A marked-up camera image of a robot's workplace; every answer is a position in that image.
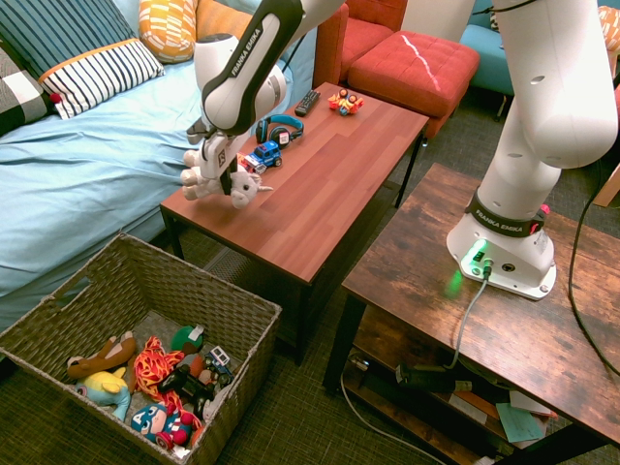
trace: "captain america plush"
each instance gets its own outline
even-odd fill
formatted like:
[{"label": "captain america plush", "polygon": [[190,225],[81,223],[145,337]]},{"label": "captain america plush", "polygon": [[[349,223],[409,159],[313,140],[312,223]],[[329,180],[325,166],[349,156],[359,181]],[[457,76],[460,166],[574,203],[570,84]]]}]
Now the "captain america plush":
[{"label": "captain america plush", "polygon": [[189,412],[178,413],[173,405],[147,405],[132,417],[132,428],[158,446],[170,450],[184,446],[190,439],[195,417]]}]

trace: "wicker basket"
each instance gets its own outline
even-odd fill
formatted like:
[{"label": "wicker basket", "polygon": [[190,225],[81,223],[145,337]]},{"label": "wicker basket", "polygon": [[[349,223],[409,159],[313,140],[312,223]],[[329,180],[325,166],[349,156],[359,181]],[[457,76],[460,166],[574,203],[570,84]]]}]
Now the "wicker basket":
[{"label": "wicker basket", "polygon": [[[85,289],[61,306],[63,295],[84,279]],[[209,340],[241,362],[213,421],[183,459],[66,387],[71,381],[66,374],[68,357],[98,352],[111,335],[133,329],[149,312],[181,326],[203,325]],[[212,464],[265,380],[280,312],[271,302],[121,234],[0,334],[0,353],[75,399],[160,462]]]}]

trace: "headphones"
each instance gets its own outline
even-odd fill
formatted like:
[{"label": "headphones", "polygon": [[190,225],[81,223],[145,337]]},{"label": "headphones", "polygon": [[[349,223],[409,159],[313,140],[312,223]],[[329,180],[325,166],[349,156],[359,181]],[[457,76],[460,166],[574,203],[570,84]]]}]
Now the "headphones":
[{"label": "headphones", "polygon": [[[276,126],[271,130],[269,136],[267,136],[269,124],[271,123],[286,124],[287,126],[295,128],[295,131],[291,132],[284,126]],[[303,123],[294,116],[288,116],[287,114],[274,114],[269,116],[259,121],[256,127],[256,140],[258,143],[273,140],[281,149],[289,145],[291,140],[300,138],[301,135],[303,135]]]}]

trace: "bed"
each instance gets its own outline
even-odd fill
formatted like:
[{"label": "bed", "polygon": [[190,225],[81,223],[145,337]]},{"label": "bed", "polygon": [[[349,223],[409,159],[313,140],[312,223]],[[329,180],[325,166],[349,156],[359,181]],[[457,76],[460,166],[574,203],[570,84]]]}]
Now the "bed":
[{"label": "bed", "polygon": [[[313,65],[313,40],[303,67]],[[285,76],[273,112],[303,96],[312,68],[294,87],[291,68]],[[159,203],[180,186],[185,131],[201,114],[195,82],[193,61],[168,65],[71,120],[48,116],[0,138],[0,331],[118,232],[151,240],[164,229]]]}]

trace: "teal chair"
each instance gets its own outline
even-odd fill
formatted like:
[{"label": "teal chair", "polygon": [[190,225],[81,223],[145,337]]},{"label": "teal chair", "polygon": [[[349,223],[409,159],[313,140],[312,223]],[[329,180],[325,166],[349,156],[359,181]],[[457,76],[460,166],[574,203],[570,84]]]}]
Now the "teal chair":
[{"label": "teal chair", "polygon": [[[620,10],[620,0],[603,0],[599,2],[599,5],[607,5]],[[491,6],[491,0],[476,0],[460,43],[473,48],[480,54],[480,65],[470,85],[504,95],[502,105],[495,117],[495,120],[499,121],[508,98],[514,95],[506,53],[501,47],[501,36],[491,29],[491,14],[474,15],[474,12],[481,12]]]}]

